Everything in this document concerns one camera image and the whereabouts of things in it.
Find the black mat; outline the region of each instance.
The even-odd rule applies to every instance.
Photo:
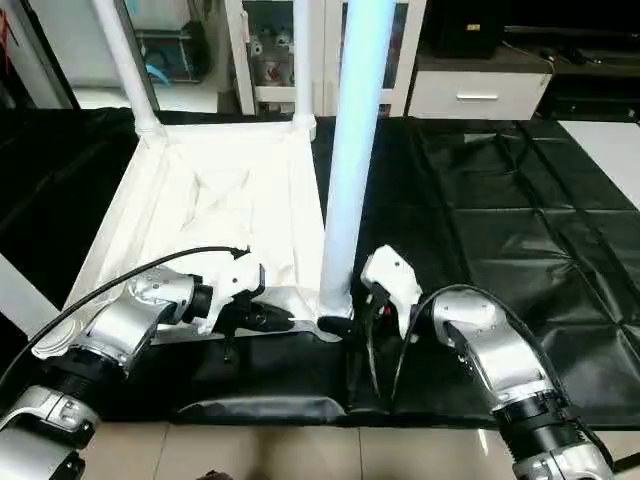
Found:
[[[0,208],[13,218],[0,228],[0,251],[60,304],[135,148],[130,113],[34,112],[5,116],[0,126],[7,165]],[[323,208],[332,134],[333,121],[319,120],[313,151]],[[356,271],[389,243],[414,265],[425,291],[454,282],[493,291],[543,342],[588,422],[640,426],[638,212],[562,127],[383,120],[365,209]],[[362,296],[357,283],[354,296]],[[489,425],[456,356],[424,330],[391,413],[366,376],[348,404],[342,344],[297,334],[239,339],[230,363],[217,342],[154,347],[112,418]],[[388,389],[399,339],[378,344]]]

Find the shelf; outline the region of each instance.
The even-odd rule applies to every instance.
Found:
[[[256,87],[258,102],[289,103],[296,101],[295,87]]]
[[[488,59],[439,58],[422,50],[418,52],[416,65],[419,71],[552,73],[551,65],[535,53],[520,53],[504,46],[498,47]]]

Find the white fabric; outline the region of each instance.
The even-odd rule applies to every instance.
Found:
[[[266,269],[262,300],[314,319],[324,229],[309,132],[290,123],[165,128],[164,141],[138,145],[68,303],[168,253],[248,246]],[[194,255],[168,266],[206,283],[221,257]],[[86,323],[118,292],[70,321]]]

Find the black wire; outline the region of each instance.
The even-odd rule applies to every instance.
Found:
[[[367,305],[367,313],[364,317],[364,329],[366,336],[367,346],[367,358],[369,360],[369,373],[371,375],[371,383],[373,384],[373,390],[376,396],[382,400],[382,394],[380,391],[380,383],[378,382],[378,369],[376,368],[376,354],[373,345],[373,322],[378,311],[384,307],[389,299],[389,295],[386,297],[373,295],[371,303]]]
[[[540,363],[542,364],[542,367],[545,369],[549,377],[549,380],[553,384],[554,388],[561,395],[561,397],[563,398],[567,406],[571,407],[572,406],[571,400],[569,398],[569,395],[567,394],[567,391],[564,388],[564,385],[562,384],[562,381],[560,379],[560,376],[558,375],[558,372],[553,366],[553,363],[551,363],[551,360],[549,359],[547,352],[545,352],[545,350],[540,346],[540,342],[538,341],[536,336],[533,334],[529,326],[526,323],[524,323],[524,321],[522,321],[522,319],[508,305],[502,302],[502,300],[500,300],[494,294],[480,287],[476,287],[475,285],[466,285],[466,284],[449,285],[447,287],[436,290],[435,292],[430,294],[427,298],[425,298],[414,310],[411,317],[411,321],[409,322],[409,329],[407,331],[407,336],[405,337],[404,343],[402,345],[400,358],[398,359],[398,365],[396,367],[396,373],[395,373],[395,378],[393,382],[393,390],[391,393],[391,404],[393,405],[395,401],[395,396],[396,396],[398,383],[400,379],[400,373],[402,371],[402,365],[404,363],[404,358],[407,354],[407,349],[410,344],[411,334],[413,333],[415,325],[418,321],[418,317],[420,316],[422,311],[425,309],[425,307],[435,299],[435,297],[449,290],[459,290],[459,289],[467,289],[467,290],[473,290],[475,292],[478,292],[481,295],[486,296],[489,300],[494,302],[496,305],[498,305],[507,313],[507,318],[511,327],[516,332],[518,332],[518,334],[520,334],[520,336],[522,336],[524,340],[535,351],[536,355],[538,356],[538,359],[540,360]],[[611,452],[609,452],[609,449],[606,447],[606,445],[600,439],[600,437],[598,437],[596,433],[591,429],[591,427],[585,424],[582,419],[576,418],[574,420],[574,423],[582,431],[585,437],[587,437],[589,441],[591,441],[591,443],[593,443],[596,446],[596,448],[600,450],[600,453],[602,454],[605,461],[607,462],[607,465],[609,465],[609,467],[613,470],[615,462],[613,461]]]
[[[60,323],[62,323],[62,321],[65,320],[69,315],[71,315],[72,313],[75,313],[77,310],[79,310],[80,308],[85,306],[91,300],[93,300],[96,297],[99,297],[100,295],[102,295],[103,293],[107,292],[108,290],[111,290],[113,287],[115,287],[115,286],[117,286],[117,285],[119,285],[119,284],[121,284],[123,282],[126,282],[130,278],[133,278],[136,275],[140,275],[141,273],[143,273],[143,272],[145,272],[145,271],[147,271],[147,270],[149,270],[149,269],[151,269],[153,267],[157,267],[158,265],[161,265],[163,263],[169,262],[169,261],[174,260],[176,258],[186,257],[188,255],[195,255],[197,253],[204,253],[204,252],[229,252],[235,258],[241,257],[242,255],[248,253],[248,251],[246,251],[246,250],[240,250],[240,249],[232,248],[232,247],[197,247],[197,248],[190,248],[188,250],[182,250],[180,252],[172,253],[170,255],[166,255],[164,257],[158,258],[157,260],[153,260],[152,262],[145,263],[144,265],[141,265],[141,266],[139,266],[137,268],[134,268],[130,272],[127,272],[127,273],[125,273],[123,275],[120,275],[117,278],[114,278],[113,280],[108,281],[104,285],[102,285],[99,288],[95,289],[93,292],[88,293],[87,295],[82,297],[80,300],[75,302],[73,305],[67,307],[65,310],[60,312],[60,314],[57,317],[55,317],[48,324],[46,324],[38,333],[36,333],[31,338],[31,340],[29,340],[29,342],[27,342],[27,344],[23,347],[23,349],[20,350],[20,352],[11,361],[11,363],[9,364],[7,369],[4,371],[4,374],[0,378],[0,392],[2,391],[2,389],[7,384],[8,379],[11,376],[11,372],[13,370],[15,370],[16,365],[20,362],[22,357],[24,357],[49,332],[51,332],[51,330],[53,330],[58,325],[60,325]]]

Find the tiled floor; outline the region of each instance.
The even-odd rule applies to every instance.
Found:
[[[606,432],[614,457],[640,432]],[[495,432],[444,429],[103,425],[82,457],[88,480],[513,480]],[[618,477],[640,480],[640,469]]]

